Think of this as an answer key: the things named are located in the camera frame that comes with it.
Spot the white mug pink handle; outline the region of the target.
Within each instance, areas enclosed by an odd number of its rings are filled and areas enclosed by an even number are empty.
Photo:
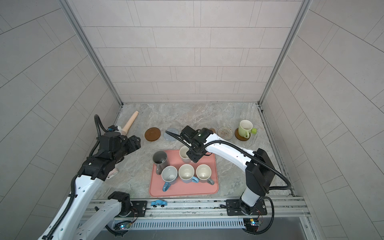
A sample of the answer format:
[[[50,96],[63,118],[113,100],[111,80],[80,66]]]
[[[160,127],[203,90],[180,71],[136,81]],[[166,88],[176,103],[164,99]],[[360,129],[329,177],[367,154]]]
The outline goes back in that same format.
[[[183,146],[181,147],[181,149],[179,150],[179,155],[182,159],[182,161],[185,163],[185,164],[189,164],[192,160],[189,158],[189,156],[187,155],[187,152],[189,151],[190,149],[187,147],[187,146]]]

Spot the white multicolour woven coaster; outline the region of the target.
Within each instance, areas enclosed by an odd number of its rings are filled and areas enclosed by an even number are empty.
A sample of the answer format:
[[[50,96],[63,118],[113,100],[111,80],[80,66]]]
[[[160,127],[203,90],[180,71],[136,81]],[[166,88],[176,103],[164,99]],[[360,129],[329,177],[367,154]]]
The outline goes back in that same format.
[[[217,135],[224,140],[230,140],[233,137],[233,131],[230,128],[221,127],[218,129]]]

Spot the teal handled mug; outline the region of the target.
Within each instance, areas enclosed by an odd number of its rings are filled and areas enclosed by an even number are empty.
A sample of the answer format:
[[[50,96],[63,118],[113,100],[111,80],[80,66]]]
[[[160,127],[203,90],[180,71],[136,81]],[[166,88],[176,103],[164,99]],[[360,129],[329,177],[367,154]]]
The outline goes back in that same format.
[[[201,164],[196,168],[196,176],[200,183],[208,183],[214,185],[215,182],[211,179],[212,170],[208,165]]]

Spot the dark wooden coaster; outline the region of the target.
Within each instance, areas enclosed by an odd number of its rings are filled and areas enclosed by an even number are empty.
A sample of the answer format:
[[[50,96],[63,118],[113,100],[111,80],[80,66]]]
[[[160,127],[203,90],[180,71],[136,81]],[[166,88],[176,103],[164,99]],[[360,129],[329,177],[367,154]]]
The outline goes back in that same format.
[[[248,141],[248,140],[250,139],[250,138],[244,138],[244,137],[240,136],[240,135],[239,135],[239,129],[238,129],[238,128],[235,130],[235,137],[236,137],[238,140],[243,141],[243,142],[246,142],[246,141]]]
[[[158,140],[161,136],[161,130],[159,128],[153,127],[149,128],[145,132],[145,139],[149,142],[154,142]]]

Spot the green mug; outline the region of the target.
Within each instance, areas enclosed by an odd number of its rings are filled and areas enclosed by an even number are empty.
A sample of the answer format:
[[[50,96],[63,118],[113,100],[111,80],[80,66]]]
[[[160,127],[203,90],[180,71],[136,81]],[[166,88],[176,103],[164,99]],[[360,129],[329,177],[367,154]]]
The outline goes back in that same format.
[[[241,137],[249,139],[251,135],[256,135],[258,130],[254,128],[254,125],[249,120],[242,120],[239,124],[238,133]]]

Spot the blue woven coaster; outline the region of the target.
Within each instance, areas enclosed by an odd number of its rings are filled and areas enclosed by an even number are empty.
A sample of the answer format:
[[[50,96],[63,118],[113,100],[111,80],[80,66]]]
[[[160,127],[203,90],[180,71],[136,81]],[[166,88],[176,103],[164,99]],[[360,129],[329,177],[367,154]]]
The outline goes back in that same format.
[[[164,138],[165,138],[165,140],[170,141],[170,142],[176,141],[177,139],[175,139],[173,136],[169,135],[167,132],[173,133],[175,135],[180,134],[179,130],[177,130],[175,128],[167,129],[166,132],[164,133]]]

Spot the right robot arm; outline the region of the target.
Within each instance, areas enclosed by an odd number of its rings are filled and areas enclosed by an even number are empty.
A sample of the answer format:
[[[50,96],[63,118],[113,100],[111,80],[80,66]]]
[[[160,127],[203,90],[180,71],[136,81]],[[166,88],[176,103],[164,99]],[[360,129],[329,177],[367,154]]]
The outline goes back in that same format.
[[[235,164],[245,172],[246,188],[234,208],[235,211],[251,215],[261,209],[258,204],[263,203],[269,191],[292,188],[291,182],[275,169],[263,149],[252,151],[240,148],[207,128],[194,130],[186,126],[179,135],[170,131],[165,133],[189,148],[187,155],[194,163],[207,153],[212,153]]]

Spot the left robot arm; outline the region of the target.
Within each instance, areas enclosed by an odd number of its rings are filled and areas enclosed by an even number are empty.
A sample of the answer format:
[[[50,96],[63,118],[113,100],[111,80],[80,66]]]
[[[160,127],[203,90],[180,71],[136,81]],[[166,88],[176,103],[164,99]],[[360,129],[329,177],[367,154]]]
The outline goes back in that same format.
[[[136,136],[127,133],[138,116],[134,112],[123,128],[105,129],[98,115],[94,116],[98,138],[86,161],[71,180],[71,192],[41,240],[93,240],[115,216],[128,216],[133,212],[128,193],[113,192],[92,217],[80,225],[94,194],[108,178],[116,164],[141,147]]]

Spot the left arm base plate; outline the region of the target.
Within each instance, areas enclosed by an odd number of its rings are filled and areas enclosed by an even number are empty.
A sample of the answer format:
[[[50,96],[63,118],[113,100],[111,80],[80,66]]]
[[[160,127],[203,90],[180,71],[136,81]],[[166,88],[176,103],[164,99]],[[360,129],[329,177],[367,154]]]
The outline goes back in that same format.
[[[147,201],[131,201],[122,203],[121,212],[118,214],[121,218],[141,218],[144,217],[147,210]]]

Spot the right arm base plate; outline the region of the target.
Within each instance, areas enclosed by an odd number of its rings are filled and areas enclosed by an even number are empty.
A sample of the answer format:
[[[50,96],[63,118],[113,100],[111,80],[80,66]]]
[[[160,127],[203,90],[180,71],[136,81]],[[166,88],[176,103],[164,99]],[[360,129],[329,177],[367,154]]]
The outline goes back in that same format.
[[[265,216],[268,214],[264,200],[258,200],[252,207],[242,200],[226,200],[228,216]]]

